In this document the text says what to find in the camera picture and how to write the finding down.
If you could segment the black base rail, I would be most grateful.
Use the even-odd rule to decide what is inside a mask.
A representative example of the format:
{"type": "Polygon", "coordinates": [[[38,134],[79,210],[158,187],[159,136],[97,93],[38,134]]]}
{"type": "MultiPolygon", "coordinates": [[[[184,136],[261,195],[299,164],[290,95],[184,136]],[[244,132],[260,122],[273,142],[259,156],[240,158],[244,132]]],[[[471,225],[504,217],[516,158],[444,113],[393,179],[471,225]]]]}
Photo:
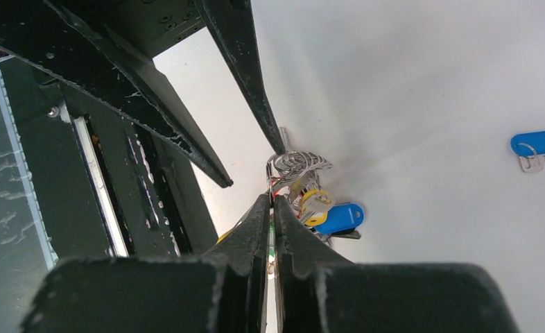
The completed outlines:
{"type": "Polygon", "coordinates": [[[0,49],[0,332],[58,262],[200,254],[216,238],[185,157],[0,49]]]}

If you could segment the keyring with yellow handle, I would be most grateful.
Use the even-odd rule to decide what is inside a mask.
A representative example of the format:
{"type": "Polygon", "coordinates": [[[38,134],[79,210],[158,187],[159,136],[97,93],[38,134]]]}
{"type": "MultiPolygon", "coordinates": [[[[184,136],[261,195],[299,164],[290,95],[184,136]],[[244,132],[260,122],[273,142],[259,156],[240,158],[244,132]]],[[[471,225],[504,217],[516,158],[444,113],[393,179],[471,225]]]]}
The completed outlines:
{"type": "MultiPolygon", "coordinates": [[[[288,130],[285,127],[281,127],[279,130],[286,152],[281,155],[272,155],[266,162],[266,190],[264,194],[270,200],[278,196],[284,197],[290,211],[298,221],[300,201],[303,195],[312,189],[323,189],[328,192],[336,201],[334,205],[336,206],[336,197],[322,186],[320,177],[320,172],[330,169],[332,163],[311,151],[295,149],[288,130]]],[[[304,226],[323,243],[332,246],[331,238],[317,234],[313,230],[314,227],[304,226]]]]}

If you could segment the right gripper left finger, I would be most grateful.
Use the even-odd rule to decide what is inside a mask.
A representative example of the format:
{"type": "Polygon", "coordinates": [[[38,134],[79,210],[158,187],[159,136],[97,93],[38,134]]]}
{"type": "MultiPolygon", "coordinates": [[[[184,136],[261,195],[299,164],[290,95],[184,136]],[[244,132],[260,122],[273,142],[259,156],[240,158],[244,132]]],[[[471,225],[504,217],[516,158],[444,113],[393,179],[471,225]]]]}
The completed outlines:
{"type": "Polygon", "coordinates": [[[22,332],[264,332],[270,198],[201,255],[78,258],[55,267],[22,332]]]}

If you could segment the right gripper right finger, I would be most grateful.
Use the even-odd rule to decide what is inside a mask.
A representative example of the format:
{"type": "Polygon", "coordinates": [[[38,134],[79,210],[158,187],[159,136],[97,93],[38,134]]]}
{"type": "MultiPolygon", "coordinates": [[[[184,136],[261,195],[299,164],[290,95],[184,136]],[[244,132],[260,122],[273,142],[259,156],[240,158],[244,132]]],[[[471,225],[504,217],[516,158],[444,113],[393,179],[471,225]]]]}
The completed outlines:
{"type": "Polygon", "coordinates": [[[274,200],[280,332],[518,332],[500,288],[469,263],[357,264],[274,200]]]}

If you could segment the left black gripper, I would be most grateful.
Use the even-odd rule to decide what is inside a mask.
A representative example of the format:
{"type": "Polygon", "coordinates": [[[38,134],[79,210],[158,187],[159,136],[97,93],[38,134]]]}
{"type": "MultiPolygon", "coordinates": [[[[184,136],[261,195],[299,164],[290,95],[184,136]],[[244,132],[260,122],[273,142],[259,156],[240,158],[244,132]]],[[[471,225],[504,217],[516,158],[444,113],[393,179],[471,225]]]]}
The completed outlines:
{"type": "Polygon", "coordinates": [[[205,26],[268,143],[284,154],[251,1],[0,1],[2,49],[151,132],[229,187],[232,179],[208,139],[148,59],[205,26]]]}

